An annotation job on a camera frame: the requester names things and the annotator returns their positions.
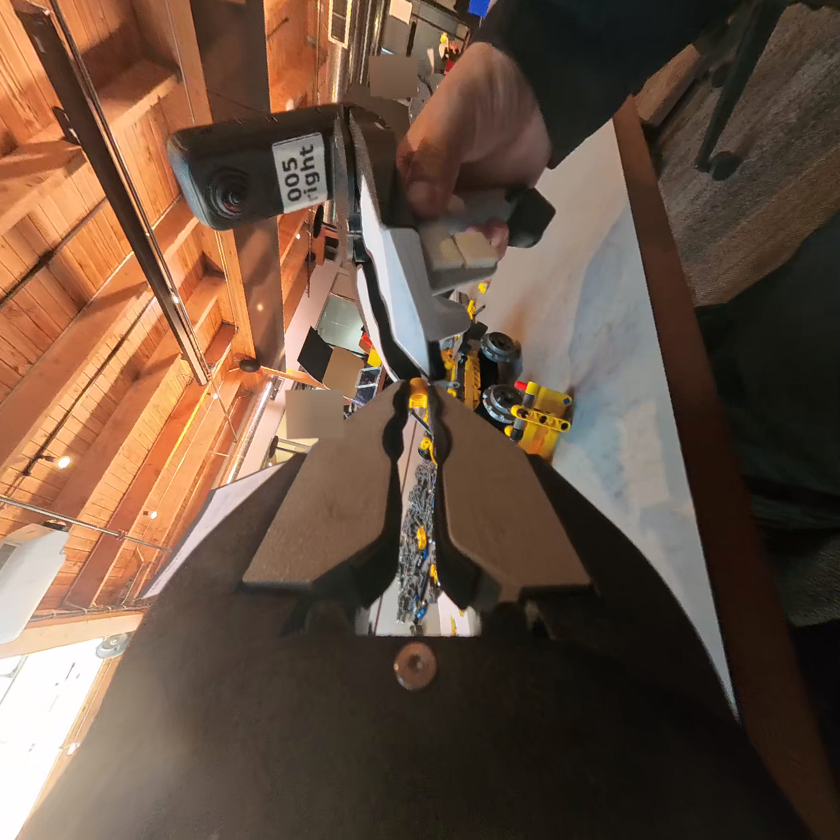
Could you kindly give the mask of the black flat panel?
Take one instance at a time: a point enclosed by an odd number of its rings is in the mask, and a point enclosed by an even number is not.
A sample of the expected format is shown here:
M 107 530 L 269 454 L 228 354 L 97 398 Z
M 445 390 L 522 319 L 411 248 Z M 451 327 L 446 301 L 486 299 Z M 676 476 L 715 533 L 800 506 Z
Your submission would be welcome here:
M 322 382 L 329 367 L 333 347 L 327 343 L 317 330 L 309 328 L 306 339 L 298 354 L 299 369 L 312 379 Z

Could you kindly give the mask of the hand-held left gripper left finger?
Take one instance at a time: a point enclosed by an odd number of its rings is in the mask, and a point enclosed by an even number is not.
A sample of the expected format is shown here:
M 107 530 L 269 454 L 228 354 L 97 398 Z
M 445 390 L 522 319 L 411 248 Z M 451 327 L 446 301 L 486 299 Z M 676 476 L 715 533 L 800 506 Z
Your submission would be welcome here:
M 368 607 L 396 576 L 402 490 L 398 462 L 408 383 L 384 389 L 301 462 L 244 586 Z

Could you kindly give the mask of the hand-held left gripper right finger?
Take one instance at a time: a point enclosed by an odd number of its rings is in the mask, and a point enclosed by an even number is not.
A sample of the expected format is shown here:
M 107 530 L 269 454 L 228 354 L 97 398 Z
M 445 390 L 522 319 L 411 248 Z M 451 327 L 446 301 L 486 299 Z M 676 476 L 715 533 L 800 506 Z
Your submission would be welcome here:
M 460 608 L 490 611 L 592 585 L 529 457 L 432 386 L 437 575 Z

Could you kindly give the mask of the grey desk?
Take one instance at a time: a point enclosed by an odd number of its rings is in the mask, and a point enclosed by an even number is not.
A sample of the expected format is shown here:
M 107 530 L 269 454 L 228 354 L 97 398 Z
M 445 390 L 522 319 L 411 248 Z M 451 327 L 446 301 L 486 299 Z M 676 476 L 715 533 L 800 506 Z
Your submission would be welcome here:
M 541 602 L 627 659 L 515 635 L 436 640 L 429 836 L 838 838 L 838 789 L 739 476 L 632 98 L 543 179 L 549 235 L 494 288 L 531 373 L 573 387 L 552 466 L 597 590 Z M 596 607 L 590 621 L 585 607 Z

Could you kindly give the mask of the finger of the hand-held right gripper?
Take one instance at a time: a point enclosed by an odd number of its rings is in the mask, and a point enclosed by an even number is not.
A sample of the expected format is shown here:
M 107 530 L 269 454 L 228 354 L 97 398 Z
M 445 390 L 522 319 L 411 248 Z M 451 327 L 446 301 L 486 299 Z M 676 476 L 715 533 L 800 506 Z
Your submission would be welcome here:
M 356 291 L 366 332 L 386 373 L 395 382 L 407 382 L 418 377 L 415 363 L 408 358 L 392 336 L 388 313 L 371 262 L 356 265 Z
M 424 327 L 431 290 L 419 234 L 413 227 L 386 226 L 371 191 L 360 191 L 359 205 L 358 264 L 373 264 L 392 336 L 418 376 L 430 382 L 437 349 Z

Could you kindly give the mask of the person's right hand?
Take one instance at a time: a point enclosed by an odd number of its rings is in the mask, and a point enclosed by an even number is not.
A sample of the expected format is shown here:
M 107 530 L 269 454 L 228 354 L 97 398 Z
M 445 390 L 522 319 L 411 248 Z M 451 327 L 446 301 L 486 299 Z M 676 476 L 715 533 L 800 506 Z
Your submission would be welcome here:
M 493 45 L 467 48 L 396 153 L 406 200 L 422 219 L 454 215 L 453 195 L 535 186 L 551 143 L 518 65 Z

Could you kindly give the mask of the wooden board with printed sheet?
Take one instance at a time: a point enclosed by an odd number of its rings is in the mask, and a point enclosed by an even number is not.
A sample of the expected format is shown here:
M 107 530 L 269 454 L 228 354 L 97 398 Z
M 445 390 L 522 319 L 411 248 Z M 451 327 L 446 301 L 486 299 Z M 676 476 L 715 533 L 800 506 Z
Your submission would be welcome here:
M 257 489 L 273 477 L 282 465 L 273 465 L 249 476 L 237 479 L 210 491 L 204 504 L 187 529 L 184 538 L 175 547 L 170 559 L 141 593 L 142 599 L 156 597 L 163 592 L 169 580 L 189 556 L 220 524 L 241 508 Z

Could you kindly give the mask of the black mesh office chair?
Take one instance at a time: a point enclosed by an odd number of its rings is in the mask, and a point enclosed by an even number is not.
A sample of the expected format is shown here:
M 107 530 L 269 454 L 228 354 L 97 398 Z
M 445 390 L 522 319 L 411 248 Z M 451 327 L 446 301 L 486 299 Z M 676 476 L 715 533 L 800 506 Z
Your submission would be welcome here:
M 747 1 L 739 2 L 708 51 L 709 81 L 718 90 L 718 100 L 711 114 L 695 160 L 701 173 L 722 182 L 740 166 L 743 154 L 718 151 L 724 134 L 753 72 L 770 43 L 784 12 L 794 5 L 819 8 L 822 2 Z

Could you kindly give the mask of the pile of dark small bricks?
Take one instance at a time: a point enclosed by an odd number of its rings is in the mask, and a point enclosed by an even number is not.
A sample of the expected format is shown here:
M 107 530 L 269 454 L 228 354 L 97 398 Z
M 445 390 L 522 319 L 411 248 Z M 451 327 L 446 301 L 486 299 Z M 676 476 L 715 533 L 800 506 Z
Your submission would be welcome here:
M 396 620 L 406 625 L 414 636 L 424 635 L 429 608 L 438 602 L 442 593 L 433 524 L 436 477 L 434 461 L 421 457 L 402 520 L 396 573 Z

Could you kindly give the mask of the person's right forearm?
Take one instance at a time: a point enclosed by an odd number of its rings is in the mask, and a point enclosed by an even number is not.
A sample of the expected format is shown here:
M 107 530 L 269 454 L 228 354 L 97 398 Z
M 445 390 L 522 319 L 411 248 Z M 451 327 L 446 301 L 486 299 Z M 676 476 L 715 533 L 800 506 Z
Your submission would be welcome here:
M 730 1 L 499 1 L 476 37 L 530 85 L 554 168 L 689 43 Z

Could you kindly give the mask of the silver air duct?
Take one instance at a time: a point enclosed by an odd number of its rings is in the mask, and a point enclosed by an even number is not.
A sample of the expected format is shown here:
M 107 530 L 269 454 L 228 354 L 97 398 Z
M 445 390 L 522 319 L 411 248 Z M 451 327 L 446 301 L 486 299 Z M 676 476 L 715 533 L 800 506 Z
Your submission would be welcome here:
M 266 410 L 266 405 L 270 401 L 273 391 L 275 391 L 275 383 L 276 377 L 273 375 L 266 378 L 265 386 L 258 401 L 249 410 L 249 414 L 246 417 L 244 434 L 236 444 L 233 454 L 231 454 L 222 484 L 227 485 L 238 478 L 248 451 L 254 442 L 261 418 Z

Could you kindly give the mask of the plywood panel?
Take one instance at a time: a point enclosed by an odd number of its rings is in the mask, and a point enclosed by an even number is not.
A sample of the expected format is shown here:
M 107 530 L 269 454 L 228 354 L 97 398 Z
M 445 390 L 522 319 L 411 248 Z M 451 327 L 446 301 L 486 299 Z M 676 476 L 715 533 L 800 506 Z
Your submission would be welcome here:
M 325 388 L 340 392 L 350 400 L 356 394 L 358 378 L 365 366 L 365 359 L 358 354 L 340 346 L 333 347 L 322 383 Z

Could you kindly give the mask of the yellow brick subassembly blue pins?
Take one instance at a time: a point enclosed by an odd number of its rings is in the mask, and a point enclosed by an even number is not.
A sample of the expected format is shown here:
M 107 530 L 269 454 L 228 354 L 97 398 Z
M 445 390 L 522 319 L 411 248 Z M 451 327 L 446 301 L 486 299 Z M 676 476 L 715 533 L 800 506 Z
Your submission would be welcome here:
M 511 422 L 505 435 L 527 455 L 538 456 L 551 464 L 562 436 L 571 430 L 573 396 L 528 381 L 528 392 L 516 388 Z

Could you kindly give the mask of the white box unit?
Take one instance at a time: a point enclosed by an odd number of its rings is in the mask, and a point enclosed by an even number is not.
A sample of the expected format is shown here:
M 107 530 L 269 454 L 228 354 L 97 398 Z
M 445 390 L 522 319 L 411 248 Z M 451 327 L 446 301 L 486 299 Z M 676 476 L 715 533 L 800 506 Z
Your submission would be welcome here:
M 66 560 L 67 526 L 28 524 L 1 544 L 1 643 L 25 629 Z

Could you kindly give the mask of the yellow toy brick car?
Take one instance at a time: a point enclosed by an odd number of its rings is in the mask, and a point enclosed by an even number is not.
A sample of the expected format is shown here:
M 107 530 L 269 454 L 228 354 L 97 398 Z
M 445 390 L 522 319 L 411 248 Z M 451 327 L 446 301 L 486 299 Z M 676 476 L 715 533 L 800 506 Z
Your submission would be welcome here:
M 512 425 L 511 409 L 518 402 L 514 382 L 522 371 L 521 344 L 480 321 L 481 308 L 466 293 L 453 292 L 449 299 L 466 310 L 469 327 L 440 342 L 444 378 L 439 386 L 503 432 Z

